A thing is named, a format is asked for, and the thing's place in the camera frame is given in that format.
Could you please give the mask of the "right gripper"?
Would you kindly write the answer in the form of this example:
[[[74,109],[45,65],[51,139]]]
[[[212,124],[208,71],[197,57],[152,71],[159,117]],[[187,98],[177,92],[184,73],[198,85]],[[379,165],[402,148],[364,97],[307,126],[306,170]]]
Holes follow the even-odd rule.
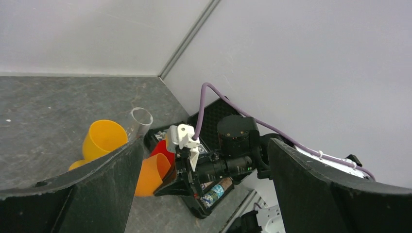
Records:
[[[189,161],[189,150],[179,150],[176,156],[176,172],[154,191],[154,196],[201,196],[202,184],[221,180],[225,175],[225,157],[219,150],[200,155],[195,169]]]

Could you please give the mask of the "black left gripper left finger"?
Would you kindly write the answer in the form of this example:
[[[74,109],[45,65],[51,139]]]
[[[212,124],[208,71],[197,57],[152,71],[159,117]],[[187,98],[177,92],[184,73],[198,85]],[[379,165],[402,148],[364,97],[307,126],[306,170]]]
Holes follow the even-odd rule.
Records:
[[[143,155],[136,139],[59,176],[2,190],[1,232],[124,232]]]

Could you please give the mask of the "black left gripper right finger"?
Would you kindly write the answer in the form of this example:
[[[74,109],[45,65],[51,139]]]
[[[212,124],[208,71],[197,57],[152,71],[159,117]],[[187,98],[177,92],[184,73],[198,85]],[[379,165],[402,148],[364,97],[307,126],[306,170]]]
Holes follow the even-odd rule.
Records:
[[[411,232],[411,189],[350,175],[278,139],[268,159],[286,232]]]

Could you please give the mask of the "orange wine glass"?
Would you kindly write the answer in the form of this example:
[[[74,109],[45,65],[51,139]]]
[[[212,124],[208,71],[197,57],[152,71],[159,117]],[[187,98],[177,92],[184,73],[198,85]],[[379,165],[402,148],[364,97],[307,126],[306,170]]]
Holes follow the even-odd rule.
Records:
[[[158,153],[142,161],[135,190],[135,197],[149,197],[163,184],[163,179],[171,168],[167,157]]]

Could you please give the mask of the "red wine glass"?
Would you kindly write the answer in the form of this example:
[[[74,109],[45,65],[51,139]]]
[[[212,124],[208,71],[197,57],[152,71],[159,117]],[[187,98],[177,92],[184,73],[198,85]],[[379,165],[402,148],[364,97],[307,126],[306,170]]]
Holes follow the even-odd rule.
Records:
[[[175,165],[175,154],[167,150],[166,140],[161,140],[158,142],[158,144],[152,150],[150,157],[155,156],[159,153],[163,154],[167,158],[171,167]]]

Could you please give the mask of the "yellow wine glass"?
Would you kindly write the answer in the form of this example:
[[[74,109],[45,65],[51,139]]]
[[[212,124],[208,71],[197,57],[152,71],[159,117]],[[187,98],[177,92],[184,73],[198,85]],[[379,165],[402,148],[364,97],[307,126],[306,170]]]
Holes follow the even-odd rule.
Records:
[[[126,130],[117,122],[102,119],[93,122],[82,145],[83,160],[74,162],[69,171],[97,160],[128,142]]]

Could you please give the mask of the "clear wine glass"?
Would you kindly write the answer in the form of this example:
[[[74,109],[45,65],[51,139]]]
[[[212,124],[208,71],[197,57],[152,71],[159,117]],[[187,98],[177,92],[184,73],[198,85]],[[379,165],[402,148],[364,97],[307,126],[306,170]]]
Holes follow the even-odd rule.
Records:
[[[133,108],[128,114],[126,124],[128,141],[143,138],[149,131],[153,121],[154,118],[148,110],[142,107]]]

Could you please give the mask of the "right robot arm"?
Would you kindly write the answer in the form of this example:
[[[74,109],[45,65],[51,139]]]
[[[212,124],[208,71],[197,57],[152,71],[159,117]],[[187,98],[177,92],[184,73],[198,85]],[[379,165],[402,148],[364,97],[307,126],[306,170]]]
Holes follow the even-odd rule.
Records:
[[[171,125],[165,134],[164,144],[172,154],[173,165],[165,181],[155,191],[155,196],[175,195],[200,198],[211,195],[202,185],[217,183],[225,178],[244,177],[257,170],[260,179],[272,179],[266,150],[269,139],[281,138],[277,134],[259,135],[252,117],[231,115],[218,123],[220,147],[200,152],[201,141],[193,137],[195,129],[181,123]]]

